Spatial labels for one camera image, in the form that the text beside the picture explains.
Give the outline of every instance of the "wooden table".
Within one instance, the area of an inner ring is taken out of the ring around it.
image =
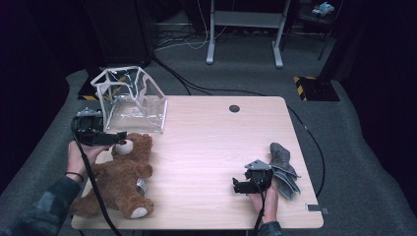
[[[238,105],[239,112],[231,112]],[[301,194],[292,202],[279,199],[282,228],[319,228],[320,213],[305,204],[317,199],[294,132],[285,101],[277,96],[168,96],[165,129],[153,137],[147,180],[147,197],[154,212],[144,218],[125,219],[117,210],[109,215],[119,229],[252,229],[258,213],[249,198],[235,194],[232,177],[245,181],[244,165],[260,159],[270,161],[270,143],[291,152]],[[108,151],[97,161],[111,159]],[[90,189],[86,186],[84,194]],[[76,229],[109,228],[103,216],[75,216]]]

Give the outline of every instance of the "cable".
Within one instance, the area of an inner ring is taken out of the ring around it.
[[[316,138],[314,138],[313,134],[310,132],[310,130],[307,128],[307,126],[304,125],[303,121],[301,121],[300,117],[297,115],[297,113],[287,105],[288,109],[295,115],[297,120],[300,122],[300,124],[304,127],[304,129],[307,131],[307,133],[310,135],[310,137],[313,139],[313,142],[316,144],[317,149],[319,150],[320,156],[322,158],[322,166],[323,166],[323,172],[322,172],[322,183],[320,185],[319,190],[316,193],[316,198],[319,197],[320,193],[322,192],[323,186],[325,184],[326,179],[326,164],[325,164],[325,157],[323,155],[322,149],[319,146],[319,143],[317,143]]]
[[[121,236],[122,234],[117,230],[117,228],[114,226],[113,222],[111,221],[110,217],[108,216],[107,209],[105,207],[104,200],[101,196],[101,193],[98,190],[97,183],[95,182],[94,174],[92,173],[91,166],[89,165],[89,159],[86,155],[86,153],[83,151],[83,147],[80,144],[80,141],[78,140],[76,136],[76,129],[75,129],[75,122],[77,121],[78,117],[74,117],[73,121],[71,123],[71,130],[73,133],[74,141],[77,144],[77,147],[79,148],[81,152],[81,157],[83,158],[84,165],[86,166],[87,174],[89,176],[89,180],[92,185],[92,189],[94,190],[95,196],[97,197],[98,204],[100,205],[101,212],[104,216],[105,221],[110,226],[111,230],[113,230],[114,234],[117,236]]]
[[[259,184],[256,181],[253,181],[253,182],[257,186],[257,188],[260,192],[260,195],[261,195],[261,199],[262,199],[262,208],[260,209],[260,213],[258,214],[257,222],[255,223],[254,230],[252,231],[252,236],[256,236],[258,234],[258,228],[260,227],[262,217],[264,216],[265,199],[267,198],[267,192],[265,192],[265,195],[264,195],[264,193],[262,192],[261,187],[259,186]]]
[[[188,90],[188,87],[190,87],[191,89],[195,89],[195,90],[204,92],[205,94],[208,94],[208,95],[212,95],[212,94],[209,93],[209,92],[206,92],[205,90],[237,91],[237,92],[245,92],[245,93],[249,93],[249,94],[255,94],[255,95],[259,95],[259,96],[267,96],[267,95],[262,94],[262,93],[259,93],[259,92],[248,91],[248,90],[240,90],[240,89],[216,89],[216,88],[204,88],[204,87],[200,87],[200,86],[197,86],[197,85],[195,85],[195,84],[187,81],[186,79],[184,79],[182,76],[180,76],[174,70],[172,70],[167,65],[165,65],[165,63],[163,63],[162,61],[160,61],[159,59],[157,59],[154,55],[152,56],[152,60],[156,64],[160,65],[163,69],[165,69],[166,71],[168,71],[169,73],[171,73],[184,86],[184,88],[188,92],[188,95],[191,95],[190,91]],[[289,105],[287,105],[287,108],[295,115],[295,117],[297,118],[297,120],[300,122],[300,124],[303,126],[303,128],[310,135],[310,137],[312,138],[313,142],[315,143],[317,149],[319,150],[320,157],[321,157],[321,160],[322,160],[323,172],[322,172],[322,182],[321,182],[321,185],[319,187],[318,192],[316,193],[316,198],[318,198],[319,195],[320,195],[320,193],[322,192],[322,189],[323,189],[323,187],[325,185],[325,180],[326,180],[326,162],[325,162],[325,157],[323,155],[322,149],[320,148],[320,145],[317,142],[316,138],[313,136],[313,134],[310,132],[310,130],[307,128],[307,126],[304,125],[303,121],[300,119],[300,117],[298,116],[298,114]]]

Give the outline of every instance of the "wrist strap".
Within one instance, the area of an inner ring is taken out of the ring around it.
[[[79,173],[76,173],[76,172],[65,172],[65,175],[67,175],[67,174],[75,174],[75,175],[78,175],[78,177],[80,177],[80,178],[81,178],[81,182],[82,182],[82,183],[84,182],[83,175],[81,175],[81,174],[79,174]]]

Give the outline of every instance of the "teddy bear foot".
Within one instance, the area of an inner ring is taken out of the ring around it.
[[[147,215],[147,213],[148,213],[147,209],[143,207],[138,207],[132,212],[131,218],[140,218],[140,217]]]

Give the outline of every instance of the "clear plastic box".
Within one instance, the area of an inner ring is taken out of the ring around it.
[[[105,69],[91,85],[100,101],[104,132],[163,133],[168,100],[141,67]]]

